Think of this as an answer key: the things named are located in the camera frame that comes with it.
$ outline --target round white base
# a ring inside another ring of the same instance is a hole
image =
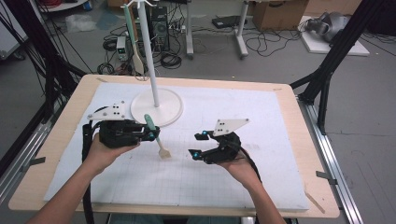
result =
[[[158,89],[160,106],[154,106],[152,91],[137,95],[131,104],[131,113],[136,122],[146,123],[145,114],[149,114],[154,124],[164,127],[175,122],[183,112],[183,103],[173,91]]]

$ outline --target person's left hand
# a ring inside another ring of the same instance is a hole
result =
[[[94,175],[99,175],[107,166],[113,163],[119,155],[138,146],[140,146],[140,143],[131,147],[109,148],[99,141],[99,133],[97,133],[92,140],[90,153],[83,164],[90,167]]]

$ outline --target human hand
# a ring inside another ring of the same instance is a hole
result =
[[[235,160],[222,162],[218,165],[226,169],[246,189],[250,189],[257,184],[262,184],[242,151],[239,151]]]
[[[131,147],[109,148],[99,141],[99,133],[97,133],[93,137],[90,153],[82,164],[88,167],[93,175],[99,175],[122,153],[138,146],[140,143]]]

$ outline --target teal brush handle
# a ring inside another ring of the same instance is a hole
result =
[[[126,4],[123,5],[126,25],[128,27],[129,37],[131,38],[132,44],[134,45],[134,27],[132,26],[131,13]]]
[[[145,114],[145,120],[146,120],[146,123],[148,124],[148,127],[151,130],[156,130],[154,121],[152,121],[152,118],[149,114]],[[157,139],[157,142],[160,142],[160,136],[158,136],[156,139]]]

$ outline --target white pole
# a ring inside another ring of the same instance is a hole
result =
[[[154,106],[159,107],[159,99],[158,99],[158,90],[157,90],[157,83],[155,80],[155,70],[154,70],[154,62],[152,61],[152,54],[151,54],[151,45],[149,41],[149,27],[148,27],[148,20],[146,17],[146,7],[145,7],[145,2],[138,0],[138,13],[139,13],[139,19],[140,19],[140,29],[142,30],[142,36],[143,36],[143,44],[145,46],[145,52],[146,52],[146,61],[148,64],[148,72],[149,72],[149,78],[150,78],[150,83],[151,83],[151,90],[152,90],[152,95],[154,97]]]

